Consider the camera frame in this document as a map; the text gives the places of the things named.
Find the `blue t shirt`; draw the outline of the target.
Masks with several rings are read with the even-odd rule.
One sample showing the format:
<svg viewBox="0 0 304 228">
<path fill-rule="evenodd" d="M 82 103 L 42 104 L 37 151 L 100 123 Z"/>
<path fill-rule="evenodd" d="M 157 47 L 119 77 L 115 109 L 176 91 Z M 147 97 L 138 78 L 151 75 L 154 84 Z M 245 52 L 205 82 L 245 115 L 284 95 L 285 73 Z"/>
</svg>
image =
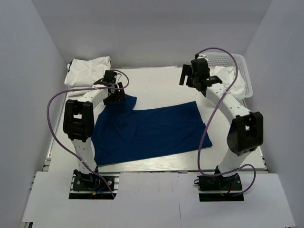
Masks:
<svg viewBox="0 0 304 228">
<path fill-rule="evenodd" d="M 97 165 L 117 164 L 195 151 L 205 124 L 196 102 L 135 110 L 137 98 L 107 105 L 91 140 Z"/>
</svg>

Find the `white t shirt stack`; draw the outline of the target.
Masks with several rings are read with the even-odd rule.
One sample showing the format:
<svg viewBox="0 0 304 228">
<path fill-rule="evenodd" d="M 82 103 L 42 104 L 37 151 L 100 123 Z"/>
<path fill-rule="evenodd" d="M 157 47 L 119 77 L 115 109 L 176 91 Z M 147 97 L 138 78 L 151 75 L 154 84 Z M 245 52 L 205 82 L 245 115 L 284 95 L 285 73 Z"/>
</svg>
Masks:
<svg viewBox="0 0 304 228">
<path fill-rule="evenodd" d="M 93 83 L 101 79 L 106 70 L 111 69 L 109 56 L 99 57 L 93 60 L 73 59 L 67 65 L 67 74 L 64 84 L 68 89 L 91 88 Z"/>
</svg>

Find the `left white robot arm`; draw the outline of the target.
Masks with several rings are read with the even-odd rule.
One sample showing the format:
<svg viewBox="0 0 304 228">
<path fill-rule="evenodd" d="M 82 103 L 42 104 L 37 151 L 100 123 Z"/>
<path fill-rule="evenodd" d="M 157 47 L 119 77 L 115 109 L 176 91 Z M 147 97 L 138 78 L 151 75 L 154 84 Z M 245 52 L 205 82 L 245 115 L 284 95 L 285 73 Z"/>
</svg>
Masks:
<svg viewBox="0 0 304 228">
<path fill-rule="evenodd" d="M 94 109 L 101 102 L 110 105 L 125 100 L 123 84 L 113 86 L 114 89 L 93 89 L 78 99 L 67 100 L 65 105 L 63 131 L 71 140 L 78 159 L 74 174 L 91 190 L 100 185 L 100 177 L 92 173 L 97 169 L 91 141 L 95 129 Z"/>
</svg>

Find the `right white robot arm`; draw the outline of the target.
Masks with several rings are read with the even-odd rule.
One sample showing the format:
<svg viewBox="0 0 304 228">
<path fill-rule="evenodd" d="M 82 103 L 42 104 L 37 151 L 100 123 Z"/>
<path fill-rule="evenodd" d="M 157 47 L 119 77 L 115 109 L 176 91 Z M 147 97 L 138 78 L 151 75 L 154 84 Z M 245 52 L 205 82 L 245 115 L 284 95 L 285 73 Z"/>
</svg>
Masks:
<svg viewBox="0 0 304 228">
<path fill-rule="evenodd" d="M 242 106 L 224 87 L 218 76 L 210 75 L 208 62 L 204 58 L 183 65 L 180 85 L 195 88 L 215 104 L 230 124 L 227 135 L 228 151 L 213 174 L 215 185 L 226 189 L 231 185 L 231 177 L 243 167 L 244 160 L 263 143 L 263 116 Z"/>
</svg>

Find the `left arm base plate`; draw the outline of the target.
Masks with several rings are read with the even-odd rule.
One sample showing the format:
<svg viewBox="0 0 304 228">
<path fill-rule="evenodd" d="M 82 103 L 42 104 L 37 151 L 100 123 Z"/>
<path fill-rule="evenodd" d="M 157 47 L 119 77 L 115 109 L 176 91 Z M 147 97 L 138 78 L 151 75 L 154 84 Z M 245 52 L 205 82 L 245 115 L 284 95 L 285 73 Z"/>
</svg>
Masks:
<svg viewBox="0 0 304 228">
<path fill-rule="evenodd" d="M 70 200 L 113 200 L 118 191 L 118 175 L 104 175 L 106 183 L 92 174 L 73 174 Z"/>
</svg>

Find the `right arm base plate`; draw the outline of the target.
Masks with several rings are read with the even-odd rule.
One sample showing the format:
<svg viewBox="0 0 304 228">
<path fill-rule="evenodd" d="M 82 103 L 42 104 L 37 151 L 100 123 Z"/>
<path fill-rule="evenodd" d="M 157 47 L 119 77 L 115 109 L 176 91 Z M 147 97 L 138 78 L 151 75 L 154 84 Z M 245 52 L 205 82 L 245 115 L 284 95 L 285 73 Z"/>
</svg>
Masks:
<svg viewBox="0 0 304 228">
<path fill-rule="evenodd" d="M 238 174 L 231 177 L 201 175 L 193 183 L 198 186 L 200 202 L 244 201 L 243 188 Z"/>
</svg>

